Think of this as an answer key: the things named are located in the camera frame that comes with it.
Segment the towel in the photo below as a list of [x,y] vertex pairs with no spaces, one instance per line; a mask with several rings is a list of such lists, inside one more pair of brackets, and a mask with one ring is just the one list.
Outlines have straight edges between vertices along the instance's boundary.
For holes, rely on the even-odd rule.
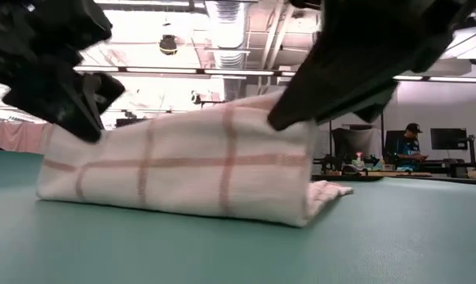
[[273,130],[281,93],[104,131],[89,144],[58,126],[44,140],[37,195],[188,215],[305,226],[351,192],[310,183],[314,121]]

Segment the monitor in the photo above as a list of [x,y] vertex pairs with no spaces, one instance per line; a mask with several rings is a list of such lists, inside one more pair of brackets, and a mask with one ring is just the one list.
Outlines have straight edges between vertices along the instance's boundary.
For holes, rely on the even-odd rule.
[[466,129],[430,129],[433,150],[467,150]]

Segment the air duct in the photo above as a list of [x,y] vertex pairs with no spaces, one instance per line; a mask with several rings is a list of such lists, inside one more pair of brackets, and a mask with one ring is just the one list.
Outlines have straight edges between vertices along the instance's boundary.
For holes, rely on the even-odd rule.
[[[240,49],[245,43],[247,3],[205,1],[206,11],[212,24],[212,43],[222,49]],[[214,52],[215,65],[219,69],[243,69],[245,53],[218,50]],[[226,101],[237,99],[241,80],[223,79]]]

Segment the red stripe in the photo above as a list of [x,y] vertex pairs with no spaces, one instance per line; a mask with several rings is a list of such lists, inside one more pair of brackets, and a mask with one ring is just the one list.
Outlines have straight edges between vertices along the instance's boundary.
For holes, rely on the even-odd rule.
[[61,170],[61,171],[69,172],[69,173],[73,173],[74,171],[77,170],[76,166],[71,166],[71,165],[64,164],[64,163],[58,163],[58,162],[55,162],[55,161],[51,161],[49,159],[44,159],[42,164],[46,167],[49,167],[49,168],[53,169],[53,170]]
[[221,184],[219,188],[219,204],[225,215],[231,215],[231,208],[229,204],[229,185],[231,183],[232,169],[236,163],[236,142],[238,135],[233,124],[234,108],[228,105],[224,110],[222,117],[222,124],[224,126],[225,135],[227,138],[227,151],[222,170]]
[[[102,154],[106,150],[106,146],[110,141],[111,134],[112,132],[108,132],[102,135],[102,139],[103,139]],[[91,169],[90,163],[84,164],[80,168],[79,173],[77,174],[77,179],[75,181],[75,194],[77,195],[77,198],[79,198],[82,202],[86,201],[86,198],[84,195],[84,188],[82,187],[82,180],[84,179],[84,175],[89,169]]]
[[[88,168],[110,169],[110,168],[129,168],[139,167],[144,160],[108,160],[87,163]],[[244,155],[236,156],[235,166],[303,166],[307,161],[305,155],[285,155],[285,154],[263,154],[263,155]],[[227,158],[160,158],[148,159],[149,168],[179,168],[179,167],[210,167],[224,166],[228,162]],[[53,162],[49,159],[44,160],[44,166],[62,171],[76,171],[77,167],[68,164]]]
[[138,186],[137,192],[139,203],[141,207],[147,206],[147,175],[149,160],[151,159],[151,152],[154,146],[154,119],[150,120],[147,126],[147,133],[145,139],[145,148],[143,149],[143,160],[140,161],[138,169]]

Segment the green table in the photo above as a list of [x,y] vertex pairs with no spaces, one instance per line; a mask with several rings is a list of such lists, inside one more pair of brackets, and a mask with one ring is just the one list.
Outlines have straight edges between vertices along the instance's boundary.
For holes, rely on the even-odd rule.
[[295,229],[37,201],[0,151],[0,284],[476,283],[476,185],[386,178]]

